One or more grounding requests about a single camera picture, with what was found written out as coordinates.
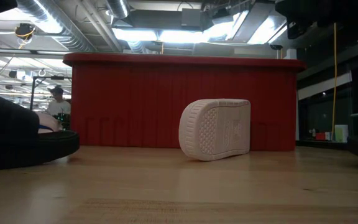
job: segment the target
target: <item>shoe sole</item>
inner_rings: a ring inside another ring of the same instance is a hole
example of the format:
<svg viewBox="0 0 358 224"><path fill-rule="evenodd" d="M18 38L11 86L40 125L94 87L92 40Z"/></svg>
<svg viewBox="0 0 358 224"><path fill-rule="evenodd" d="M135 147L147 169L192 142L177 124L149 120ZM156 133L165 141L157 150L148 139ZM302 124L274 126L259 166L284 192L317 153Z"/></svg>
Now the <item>shoe sole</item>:
<svg viewBox="0 0 358 224"><path fill-rule="evenodd" d="M250 107L247 100L198 100L179 124L179 143L188 156L214 161L249 152Z"/></svg>

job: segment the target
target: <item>wooden surface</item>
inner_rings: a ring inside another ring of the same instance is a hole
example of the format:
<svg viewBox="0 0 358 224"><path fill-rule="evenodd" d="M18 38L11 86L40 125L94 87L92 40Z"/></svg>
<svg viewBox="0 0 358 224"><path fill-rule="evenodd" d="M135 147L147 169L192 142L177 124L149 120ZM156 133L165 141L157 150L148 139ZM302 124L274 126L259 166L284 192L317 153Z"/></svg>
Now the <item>wooden surface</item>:
<svg viewBox="0 0 358 224"><path fill-rule="evenodd" d="M299 147L214 162L82 147L0 170L0 223L358 223L358 157Z"/></svg>

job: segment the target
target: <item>man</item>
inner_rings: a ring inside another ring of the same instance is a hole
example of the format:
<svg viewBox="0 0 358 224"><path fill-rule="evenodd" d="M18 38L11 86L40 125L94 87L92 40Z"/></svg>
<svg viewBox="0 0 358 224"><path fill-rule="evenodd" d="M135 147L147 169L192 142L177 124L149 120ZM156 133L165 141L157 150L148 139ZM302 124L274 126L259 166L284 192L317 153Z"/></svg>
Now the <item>man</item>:
<svg viewBox="0 0 358 224"><path fill-rule="evenodd" d="M70 114L71 105L63 99L63 89L56 86L50 90L53 98L52 102L49 103L47 112L50 115L58 115L59 113Z"/></svg>

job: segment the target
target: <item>light fixture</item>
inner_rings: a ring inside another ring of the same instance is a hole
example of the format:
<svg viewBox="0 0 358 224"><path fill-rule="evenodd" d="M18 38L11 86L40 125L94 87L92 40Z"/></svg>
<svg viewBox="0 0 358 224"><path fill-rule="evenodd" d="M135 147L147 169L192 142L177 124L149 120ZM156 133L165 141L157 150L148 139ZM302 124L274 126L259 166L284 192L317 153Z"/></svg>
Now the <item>light fixture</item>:
<svg viewBox="0 0 358 224"><path fill-rule="evenodd" d="M268 43L273 43L274 40L276 40L278 37L280 37L285 31L287 30L287 23L285 22L282 25L282 28L270 39L268 40Z"/></svg>
<svg viewBox="0 0 358 224"><path fill-rule="evenodd" d="M168 43L200 43L207 41L202 32L183 30L165 30L162 32L160 40Z"/></svg>
<svg viewBox="0 0 358 224"><path fill-rule="evenodd" d="M139 30L139 29L116 29L112 31L119 40L126 41L156 41L157 35L153 30Z"/></svg>
<svg viewBox="0 0 358 224"><path fill-rule="evenodd" d="M268 16L268 18L259 26L259 28L252 35L248 44L264 44L270 40L273 35L281 27L275 21L275 16Z"/></svg>
<svg viewBox="0 0 358 224"><path fill-rule="evenodd" d="M208 30L204 30L203 35L206 40L213 37L221 37L227 35L233 28L234 22L223 22L220 24L213 25Z"/></svg>
<svg viewBox="0 0 358 224"><path fill-rule="evenodd" d="M248 10L242 12L242 13L237 13L233 16L234 19L234 25L232 27L232 29L230 30L229 33L227 33L226 36L226 40L231 40L233 39L233 37L235 36L235 34L237 33L237 31L240 29L240 26L242 25L242 23L244 22L244 20L246 19L247 15L248 15Z"/></svg>
<svg viewBox="0 0 358 224"><path fill-rule="evenodd" d="M46 81L42 81L42 84L45 84L45 85L50 85L49 82L46 82Z"/></svg>
<svg viewBox="0 0 358 224"><path fill-rule="evenodd" d="M0 92L0 95L8 96L31 96L31 93L12 93L12 92ZM50 93L34 93L34 96L50 96ZM65 99L71 99L71 95L63 94Z"/></svg>

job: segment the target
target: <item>exposed ceiling pipe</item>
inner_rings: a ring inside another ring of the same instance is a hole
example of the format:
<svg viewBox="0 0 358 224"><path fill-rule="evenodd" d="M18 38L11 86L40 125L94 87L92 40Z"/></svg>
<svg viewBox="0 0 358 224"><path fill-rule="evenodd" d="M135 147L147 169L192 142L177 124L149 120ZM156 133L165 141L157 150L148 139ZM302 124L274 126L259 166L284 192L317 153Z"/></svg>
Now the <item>exposed ceiling pipe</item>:
<svg viewBox="0 0 358 224"><path fill-rule="evenodd" d="M85 13L85 15L87 16L87 18L89 19L89 21L91 21L92 25L95 27L95 29L99 32L99 34L101 35L101 37L104 39L104 41L106 41L106 43L109 45L109 47L115 51L115 52L119 52L119 49L117 48L117 46L113 43L113 41L103 32L102 28L100 28L99 24L95 21L95 19L93 19L92 15L90 14L90 12L88 12L88 10L85 8L84 4L81 2L81 0L75 0L78 7Z"/></svg>
<svg viewBox="0 0 358 224"><path fill-rule="evenodd" d="M116 19L123 19L131 11L127 0L106 0L107 7Z"/></svg>
<svg viewBox="0 0 358 224"><path fill-rule="evenodd" d="M147 54L147 49L144 47L141 41L128 41L128 45L132 52L136 54Z"/></svg>
<svg viewBox="0 0 358 224"><path fill-rule="evenodd" d="M99 12L95 9L95 7L90 3L90 0L83 0L86 7L89 9L89 12L99 21L99 25L103 28L103 30L110 37L114 45L117 47L119 52L122 52L121 45L119 44L116 36L112 32L112 29L106 25L106 21L100 16Z"/></svg>
<svg viewBox="0 0 358 224"><path fill-rule="evenodd" d="M26 13L38 28L46 33L65 35L53 38L69 51L96 51L91 42L53 0L16 1L17 8Z"/></svg>

